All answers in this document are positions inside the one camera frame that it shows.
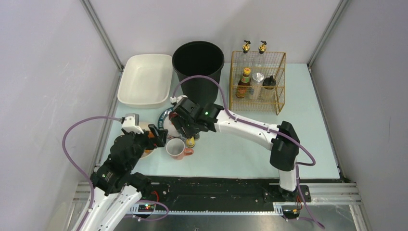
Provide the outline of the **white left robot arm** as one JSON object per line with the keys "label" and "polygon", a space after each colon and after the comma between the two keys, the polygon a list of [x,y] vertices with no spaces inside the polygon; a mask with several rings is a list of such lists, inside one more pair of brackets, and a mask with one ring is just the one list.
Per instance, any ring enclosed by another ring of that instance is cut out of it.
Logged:
{"label": "white left robot arm", "polygon": [[89,208],[82,212],[76,231],[112,230],[137,201],[152,194],[152,181],[133,169],[146,150],[164,147],[168,130],[149,124],[140,134],[123,130],[105,162],[90,177]]}

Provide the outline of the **clear glass oil bottle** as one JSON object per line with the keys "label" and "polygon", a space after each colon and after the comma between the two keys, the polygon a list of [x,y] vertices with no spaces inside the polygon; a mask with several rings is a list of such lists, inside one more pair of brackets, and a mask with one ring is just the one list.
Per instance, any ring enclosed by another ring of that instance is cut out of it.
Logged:
{"label": "clear glass oil bottle", "polygon": [[261,40],[261,45],[258,47],[258,54],[254,57],[253,65],[256,73],[262,73],[265,67],[265,52],[267,50],[267,42]]}

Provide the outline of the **cream round plate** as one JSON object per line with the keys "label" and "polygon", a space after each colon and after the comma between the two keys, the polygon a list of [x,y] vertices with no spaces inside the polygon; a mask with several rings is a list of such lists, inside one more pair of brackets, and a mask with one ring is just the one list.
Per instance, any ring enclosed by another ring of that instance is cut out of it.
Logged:
{"label": "cream round plate", "polygon": [[[154,135],[153,135],[153,133],[151,132],[151,130],[149,129],[148,125],[149,125],[148,122],[140,122],[140,123],[139,123],[139,126],[140,126],[140,128],[141,128],[142,130],[149,132],[148,137],[149,137],[149,138],[153,138]],[[144,153],[143,153],[142,156],[141,156],[141,159],[148,157],[150,154],[152,154],[152,153],[154,153],[154,152],[155,152],[155,149],[145,150]]]}

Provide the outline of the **silver lid pepper jar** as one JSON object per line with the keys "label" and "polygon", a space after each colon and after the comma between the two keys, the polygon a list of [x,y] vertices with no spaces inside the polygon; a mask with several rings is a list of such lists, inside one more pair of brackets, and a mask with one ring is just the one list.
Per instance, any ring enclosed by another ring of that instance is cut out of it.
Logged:
{"label": "silver lid pepper jar", "polygon": [[262,73],[253,73],[250,81],[249,99],[257,100],[265,77]]}

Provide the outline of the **black lid spice jar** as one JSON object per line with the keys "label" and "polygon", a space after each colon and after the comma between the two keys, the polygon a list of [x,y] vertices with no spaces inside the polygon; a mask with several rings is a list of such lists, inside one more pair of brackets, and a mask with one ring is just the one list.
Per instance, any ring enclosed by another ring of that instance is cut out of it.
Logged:
{"label": "black lid spice jar", "polygon": [[273,75],[265,78],[262,84],[261,98],[266,102],[272,102],[274,97],[274,90],[276,87],[276,80]]}

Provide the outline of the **dark liquid glass bottle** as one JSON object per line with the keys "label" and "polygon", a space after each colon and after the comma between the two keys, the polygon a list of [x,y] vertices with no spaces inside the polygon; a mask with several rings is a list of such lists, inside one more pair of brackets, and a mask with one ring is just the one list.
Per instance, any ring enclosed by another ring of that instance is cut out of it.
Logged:
{"label": "dark liquid glass bottle", "polygon": [[244,40],[244,44],[242,46],[242,53],[240,55],[239,64],[242,68],[250,68],[251,67],[251,42],[249,40]]}

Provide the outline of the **green rimmed white plate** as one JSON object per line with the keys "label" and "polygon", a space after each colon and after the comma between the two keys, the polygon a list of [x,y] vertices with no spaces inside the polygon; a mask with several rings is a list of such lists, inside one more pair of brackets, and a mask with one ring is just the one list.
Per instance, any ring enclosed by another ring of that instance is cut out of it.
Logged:
{"label": "green rimmed white plate", "polygon": [[169,115],[171,112],[173,112],[174,107],[169,107],[165,109],[159,116],[158,122],[157,122],[157,127],[159,129],[167,129],[167,139],[174,139],[174,138],[180,138],[180,134],[172,124],[172,122],[169,119]]}

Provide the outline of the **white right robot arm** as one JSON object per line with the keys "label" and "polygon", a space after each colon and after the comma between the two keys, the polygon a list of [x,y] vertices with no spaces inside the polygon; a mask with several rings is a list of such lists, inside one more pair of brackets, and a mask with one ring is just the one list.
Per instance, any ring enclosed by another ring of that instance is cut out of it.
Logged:
{"label": "white right robot arm", "polygon": [[281,191],[297,191],[295,163],[299,139],[290,123],[262,123],[234,114],[218,104],[200,106],[184,95],[171,97],[170,102],[173,111],[169,119],[179,134],[190,138],[199,132],[212,131],[255,142],[270,152],[269,162],[278,170]]}

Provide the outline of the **yellow label small bottle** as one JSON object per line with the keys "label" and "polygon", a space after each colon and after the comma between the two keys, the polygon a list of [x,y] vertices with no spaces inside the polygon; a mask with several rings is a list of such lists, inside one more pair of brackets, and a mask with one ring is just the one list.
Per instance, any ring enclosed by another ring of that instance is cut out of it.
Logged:
{"label": "yellow label small bottle", "polygon": [[185,140],[185,144],[188,148],[193,148],[195,146],[195,139],[194,137],[189,137]]}

